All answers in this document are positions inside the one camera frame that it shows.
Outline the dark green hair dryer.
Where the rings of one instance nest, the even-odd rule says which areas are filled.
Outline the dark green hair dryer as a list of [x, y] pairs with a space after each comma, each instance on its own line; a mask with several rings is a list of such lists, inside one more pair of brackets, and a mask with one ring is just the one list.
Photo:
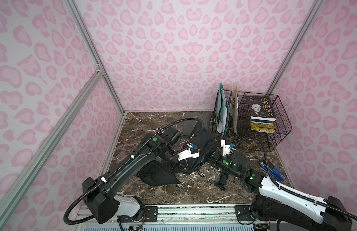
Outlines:
[[217, 186], [222, 190], [222, 191], [225, 191], [225, 185], [226, 185], [226, 182], [228, 180], [228, 172], [225, 172], [225, 171], [222, 171], [220, 173], [220, 178], [219, 178], [219, 181], [217, 182]]

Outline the black pouch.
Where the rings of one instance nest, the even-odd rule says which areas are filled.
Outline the black pouch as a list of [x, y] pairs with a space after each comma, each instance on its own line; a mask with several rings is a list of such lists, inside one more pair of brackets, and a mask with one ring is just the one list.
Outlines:
[[156, 187], [170, 184], [180, 184], [169, 163], [152, 161], [143, 166], [138, 172], [139, 177], [144, 183]]
[[198, 135], [193, 137], [200, 130], [200, 127], [200, 124], [196, 124], [189, 137], [189, 143], [196, 146], [199, 157], [182, 160], [181, 166], [175, 170], [175, 173], [190, 175], [192, 172], [199, 170], [207, 161], [207, 157], [217, 150], [216, 143], [206, 128], [203, 128]]

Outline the grey hair dryer pouch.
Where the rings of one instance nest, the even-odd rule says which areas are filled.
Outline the grey hair dryer pouch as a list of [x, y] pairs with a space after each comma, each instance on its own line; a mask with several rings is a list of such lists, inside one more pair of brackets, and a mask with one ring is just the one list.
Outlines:
[[[186, 112], [184, 117], [185, 118], [195, 117], [195, 118], [201, 119], [204, 123], [205, 129], [206, 130], [209, 129], [211, 115], [208, 113]], [[196, 121], [196, 120], [184, 121], [182, 134], [184, 136], [190, 136], [192, 134], [192, 131], [196, 127], [197, 123], [198, 123], [198, 121]]]

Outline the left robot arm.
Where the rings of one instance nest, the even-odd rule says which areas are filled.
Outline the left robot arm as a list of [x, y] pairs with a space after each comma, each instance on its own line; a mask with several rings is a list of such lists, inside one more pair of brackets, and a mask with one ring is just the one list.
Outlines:
[[[77, 225], [91, 219], [96, 219], [99, 224], [110, 220], [122, 207], [126, 206], [128, 199], [116, 199], [117, 193], [142, 167], [155, 161], [157, 157], [164, 159], [173, 169], [182, 166], [178, 152], [171, 151], [170, 146], [174, 145], [180, 135], [173, 126], [181, 122], [188, 121], [187, 118], [177, 120], [153, 135], [146, 135], [129, 157], [126, 157], [112, 170], [98, 177], [97, 179], [87, 178], [83, 182], [83, 193], [65, 211], [63, 221], [67, 225]], [[70, 220], [71, 211], [84, 201], [91, 216]]]

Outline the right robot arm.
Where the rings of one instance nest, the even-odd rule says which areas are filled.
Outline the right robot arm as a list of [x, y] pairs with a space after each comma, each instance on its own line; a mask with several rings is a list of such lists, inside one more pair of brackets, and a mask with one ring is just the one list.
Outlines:
[[245, 138], [230, 146], [230, 152], [224, 154], [217, 150], [207, 156], [208, 162], [237, 178], [249, 193], [255, 193], [249, 207], [253, 219], [272, 218], [277, 220], [276, 228], [282, 221], [308, 231], [349, 231], [357, 216], [346, 211], [342, 202], [335, 197], [328, 199], [303, 193], [294, 188], [278, 183], [271, 175], [267, 151], [263, 142], [256, 140], [264, 154], [267, 174], [264, 175], [246, 165], [246, 156], [236, 150]]

